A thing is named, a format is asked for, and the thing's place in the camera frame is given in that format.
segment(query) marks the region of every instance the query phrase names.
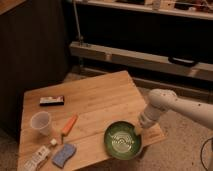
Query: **tiled floor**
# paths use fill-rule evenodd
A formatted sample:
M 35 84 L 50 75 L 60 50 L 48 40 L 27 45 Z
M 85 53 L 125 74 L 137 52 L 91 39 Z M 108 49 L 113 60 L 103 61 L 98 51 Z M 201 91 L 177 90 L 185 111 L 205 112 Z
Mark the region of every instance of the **tiled floor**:
M 83 79 L 76 74 L 68 74 L 65 81 Z M 139 88 L 147 100 L 148 89 Z M 151 145 L 142 159 L 119 161 L 111 159 L 95 166 L 82 169 L 104 171 L 202 171 L 200 148 L 202 143 L 213 136 L 213 132 L 197 123 L 169 111 L 161 117 L 160 126 L 166 140 Z M 0 171 L 16 170 L 18 144 L 0 130 Z M 204 162 L 210 159 L 210 145 L 204 150 Z

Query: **blue sponge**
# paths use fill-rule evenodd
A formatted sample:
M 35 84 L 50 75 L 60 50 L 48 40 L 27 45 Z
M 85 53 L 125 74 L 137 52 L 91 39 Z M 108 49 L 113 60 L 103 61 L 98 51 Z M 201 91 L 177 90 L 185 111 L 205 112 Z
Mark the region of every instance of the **blue sponge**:
M 59 150 L 52 158 L 53 164 L 63 168 L 66 161 L 72 157 L 76 152 L 76 147 L 71 144 L 64 144 L 63 148 Z

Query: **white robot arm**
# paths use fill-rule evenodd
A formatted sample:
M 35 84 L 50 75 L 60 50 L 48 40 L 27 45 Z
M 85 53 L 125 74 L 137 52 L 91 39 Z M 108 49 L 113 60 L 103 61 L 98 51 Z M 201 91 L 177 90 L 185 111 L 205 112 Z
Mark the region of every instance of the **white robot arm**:
M 169 109 L 213 130 L 213 105 L 178 98 L 171 90 L 153 89 L 148 95 L 149 104 L 139 117 L 143 128 L 154 125 Z

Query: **black cabinet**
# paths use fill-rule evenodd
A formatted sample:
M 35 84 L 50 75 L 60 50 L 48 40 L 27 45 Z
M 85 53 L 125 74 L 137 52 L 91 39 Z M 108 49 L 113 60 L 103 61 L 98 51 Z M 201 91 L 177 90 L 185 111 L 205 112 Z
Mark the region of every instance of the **black cabinet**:
M 73 31 L 73 6 L 66 2 L 64 9 L 71 42 L 77 35 Z M 209 43 L 213 39 L 213 19 L 86 3 L 77 4 L 77 9 L 86 43 L 213 64 L 213 50 Z
M 19 137 L 26 90 L 61 82 L 69 69 L 60 1 L 28 0 L 0 15 L 0 126 Z

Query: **plastic cup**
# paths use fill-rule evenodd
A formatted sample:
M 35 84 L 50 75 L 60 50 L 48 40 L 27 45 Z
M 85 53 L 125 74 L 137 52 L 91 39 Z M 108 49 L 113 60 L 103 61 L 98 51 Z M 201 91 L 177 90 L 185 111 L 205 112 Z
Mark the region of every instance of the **plastic cup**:
M 51 114 L 45 111 L 34 114 L 30 120 L 30 126 L 45 136 L 49 135 L 52 129 Z

